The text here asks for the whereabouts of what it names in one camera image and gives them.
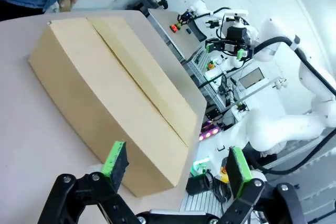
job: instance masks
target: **cardboard box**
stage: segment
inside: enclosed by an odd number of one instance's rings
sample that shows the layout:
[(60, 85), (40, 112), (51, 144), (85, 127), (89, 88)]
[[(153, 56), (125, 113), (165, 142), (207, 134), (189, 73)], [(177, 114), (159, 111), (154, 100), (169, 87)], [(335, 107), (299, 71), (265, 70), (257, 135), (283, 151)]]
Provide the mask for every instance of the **cardboard box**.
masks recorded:
[(53, 21), (29, 63), (102, 162), (115, 141), (126, 141), (130, 165), (122, 183), (131, 192), (177, 185), (196, 115), (123, 19)]

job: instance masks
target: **white wall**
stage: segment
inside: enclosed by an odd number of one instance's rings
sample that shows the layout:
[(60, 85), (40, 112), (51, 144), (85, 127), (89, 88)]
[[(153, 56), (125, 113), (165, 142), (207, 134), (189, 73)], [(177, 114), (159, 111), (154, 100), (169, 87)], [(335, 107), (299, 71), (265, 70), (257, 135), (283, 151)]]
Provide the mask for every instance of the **white wall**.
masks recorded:
[[(167, 0), (169, 9), (180, 13), (184, 12), (195, 0)], [(231, 8), (243, 8), (249, 10), (247, 20), (258, 28), (269, 17), (278, 17), (283, 20), (301, 40), (306, 42), (313, 52), (312, 57), (327, 69), (328, 59), (323, 54), (323, 47), (318, 43), (317, 34), (314, 33), (308, 13), (302, 9), (298, 0), (203, 0), (209, 9), (217, 9), (222, 6)], [(276, 58), (277, 68), (273, 68), (271, 76), (281, 75), (288, 79), (289, 87), (279, 92), (280, 98), (287, 113), (300, 114), (310, 109), (310, 101), (313, 95), (306, 90), (298, 80), (299, 59), (296, 55), (281, 46)]]
[(336, 0), (302, 0), (336, 73)]

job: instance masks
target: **box flap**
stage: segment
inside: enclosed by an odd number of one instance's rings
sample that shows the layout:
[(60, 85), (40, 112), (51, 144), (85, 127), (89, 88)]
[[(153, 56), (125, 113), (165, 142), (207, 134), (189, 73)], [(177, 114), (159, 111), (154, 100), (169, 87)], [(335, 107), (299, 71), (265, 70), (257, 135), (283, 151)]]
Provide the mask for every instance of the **box flap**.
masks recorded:
[(88, 20), (167, 123), (191, 146), (196, 114), (131, 27), (119, 17)]

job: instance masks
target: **red light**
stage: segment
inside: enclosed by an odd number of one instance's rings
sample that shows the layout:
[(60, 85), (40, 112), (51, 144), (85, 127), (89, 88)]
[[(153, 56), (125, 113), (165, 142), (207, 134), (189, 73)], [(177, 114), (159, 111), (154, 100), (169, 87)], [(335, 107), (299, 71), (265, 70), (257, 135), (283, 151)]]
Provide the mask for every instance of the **red light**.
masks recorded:
[(170, 29), (175, 33), (177, 32), (177, 27), (175, 25), (171, 25)]

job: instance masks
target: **screw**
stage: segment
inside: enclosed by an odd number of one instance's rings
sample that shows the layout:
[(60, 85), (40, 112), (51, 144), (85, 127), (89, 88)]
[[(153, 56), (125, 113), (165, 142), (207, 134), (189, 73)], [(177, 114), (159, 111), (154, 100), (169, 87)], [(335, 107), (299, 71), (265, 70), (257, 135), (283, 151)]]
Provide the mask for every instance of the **screw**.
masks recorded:
[(138, 220), (139, 220), (139, 222), (140, 222), (141, 224), (146, 224), (146, 219), (145, 219), (145, 218), (139, 216), (139, 217), (138, 217)]
[(97, 181), (97, 180), (99, 180), (99, 176), (97, 174), (93, 174), (92, 179), (94, 181)]
[(217, 219), (212, 219), (209, 221), (209, 224), (217, 224), (218, 220)]
[(261, 182), (258, 181), (258, 180), (254, 181), (254, 184), (255, 184), (255, 186), (257, 186), (257, 187), (261, 186)]
[(282, 185), (282, 186), (281, 186), (281, 190), (283, 190), (283, 191), (287, 191), (287, 190), (288, 190), (288, 186), (286, 186), (286, 185)]
[(69, 183), (71, 181), (71, 178), (69, 176), (65, 176), (63, 178), (64, 183)]

